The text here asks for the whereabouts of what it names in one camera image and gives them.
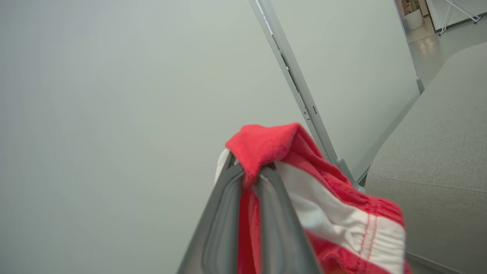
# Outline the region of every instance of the red and white towel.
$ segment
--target red and white towel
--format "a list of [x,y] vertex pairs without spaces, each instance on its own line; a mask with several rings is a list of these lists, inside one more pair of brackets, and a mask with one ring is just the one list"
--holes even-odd
[[260,274],[259,200],[250,186],[262,166],[274,162],[318,262],[326,273],[411,274],[405,260],[406,231],[396,204],[353,188],[328,163],[299,123],[244,126],[220,156],[217,176],[229,151],[245,169],[240,203],[239,273]]

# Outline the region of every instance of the gray sofa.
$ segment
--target gray sofa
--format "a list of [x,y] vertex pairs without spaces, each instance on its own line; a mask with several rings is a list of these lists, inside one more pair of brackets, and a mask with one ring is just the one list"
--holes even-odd
[[487,43],[447,60],[378,152],[365,188],[401,206],[409,258],[487,273]]

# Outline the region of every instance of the red stitching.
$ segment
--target red stitching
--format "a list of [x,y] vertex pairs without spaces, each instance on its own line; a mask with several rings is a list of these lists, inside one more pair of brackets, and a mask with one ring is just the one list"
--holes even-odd
[[375,229],[374,229],[374,235],[372,236],[372,245],[370,245],[370,251],[369,255],[367,256],[367,261],[370,258],[370,255],[372,254],[372,249],[374,248],[374,240],[375,240],[375,234],[377,234],[377,227],[378,227],[378,216],[375,216]]
[[364,250],[364,243],[365,243],[365,238],[367,237],[367,231],[369,230],[369,225],[370,225],[370,214],[367,214],[367,225],[365,226],[365,233],[364,233],[364,238],[362,239],[362,244],[360,245],[360,252],[358,255],[360,258],[362,258],[362,251]]

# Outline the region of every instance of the white wall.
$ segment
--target white wall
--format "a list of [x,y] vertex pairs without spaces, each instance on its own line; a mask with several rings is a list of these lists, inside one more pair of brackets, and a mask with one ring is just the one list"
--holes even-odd
[[175,273],[224,143],[303,122],[247,0],[0,3],[0,273]]
[[[445,16],[448,11],[448,2],[445,0],[426,0],[428,7],[430,8],[431,18],[433,19],[434,27],[439,30],[443,27],[445,23]],[[459,3],[467,7],[472,12],[482,14],[487,12],[487,1],[485,0],[458,0]],[[465,19],[469,19],[461,11],[457,10],[453,6],[450,11],[450,19],[448,20],[448,25],[453,25]]]
[[357,179],[419,96],[395,3],[271,2],[337,155]]

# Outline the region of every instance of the white drying rack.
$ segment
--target white drying rack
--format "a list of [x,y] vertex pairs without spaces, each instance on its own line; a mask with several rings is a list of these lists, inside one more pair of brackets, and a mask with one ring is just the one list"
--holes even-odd
[[442,35],[447,30],[448,19],[450,18],[450,10],[452,6],[458,9],[459,11],[461,11],[462,13],[464,13],[470,19],[472,19],[474,24],[476,24],[480,20],[481,16],[476,15],[471,10],[467,9],[464,5],[460,4],[457,0],[445,0],[445,1],[449,3],[448,11],[447,11],[447,15],[445,16],[445,23],[443,23],[443,28],[441,29],[441,32],[438,34],[439,36]]

